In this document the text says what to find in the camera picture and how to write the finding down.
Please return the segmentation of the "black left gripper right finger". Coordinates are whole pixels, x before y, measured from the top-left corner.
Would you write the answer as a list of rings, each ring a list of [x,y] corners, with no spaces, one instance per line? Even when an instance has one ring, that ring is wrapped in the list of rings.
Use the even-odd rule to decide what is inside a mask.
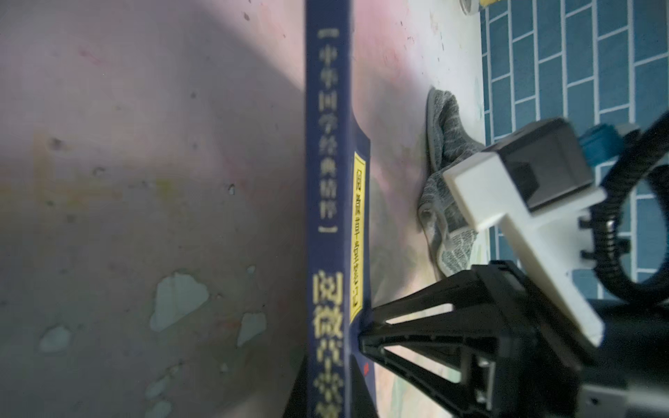
[[[352,372],[352,418],[378,418],[375,404],[358,367]]]

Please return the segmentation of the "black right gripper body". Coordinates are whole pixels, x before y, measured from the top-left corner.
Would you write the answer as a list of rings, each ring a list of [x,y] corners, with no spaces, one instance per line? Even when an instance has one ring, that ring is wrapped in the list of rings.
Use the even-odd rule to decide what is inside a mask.
[[[508,262],[474,266],[495,318],[519,327],[473,366],[476,403],[495,416],[666,417],[668,306],[587,301],[601,318],[593,345]]]

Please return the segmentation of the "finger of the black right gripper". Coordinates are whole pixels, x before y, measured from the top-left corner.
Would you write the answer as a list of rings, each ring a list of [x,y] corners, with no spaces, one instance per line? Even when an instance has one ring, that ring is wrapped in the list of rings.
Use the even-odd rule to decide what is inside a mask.
[[[495,381],[502,314],[488,272],[473,268],[375,308],[373,325],[359,337],[360,350],[455,417],[501,416]],[[460,380],[419,366],[393,347],[452,367]]]

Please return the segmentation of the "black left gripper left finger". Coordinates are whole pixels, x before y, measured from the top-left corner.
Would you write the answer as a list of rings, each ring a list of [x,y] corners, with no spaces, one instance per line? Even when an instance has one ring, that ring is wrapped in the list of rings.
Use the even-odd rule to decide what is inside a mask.
[[[307,366],[301,365],[282,417],[306,418],[307,409]]]

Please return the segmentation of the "grey striped cleaning cloth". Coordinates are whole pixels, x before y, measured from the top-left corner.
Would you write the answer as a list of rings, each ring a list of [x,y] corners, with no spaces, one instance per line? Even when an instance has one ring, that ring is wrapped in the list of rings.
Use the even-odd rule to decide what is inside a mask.
[[[418,219],[437,274],[446,278],[470,268],[478,233],[458,203],[448,175],[484,145],[466,132],[456,96],[431,88],[426,107],[428,177],[418,200]]]

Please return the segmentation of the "blue book Yuewei notes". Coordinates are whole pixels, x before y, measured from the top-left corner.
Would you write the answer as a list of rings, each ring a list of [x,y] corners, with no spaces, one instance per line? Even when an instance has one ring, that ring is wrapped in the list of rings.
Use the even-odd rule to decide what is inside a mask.
[[[371,310],[370,145],[353,111],[352,13],[350,1],[305,4],[309,417],[351,417],[355,367],[375,404],[358,342]]]

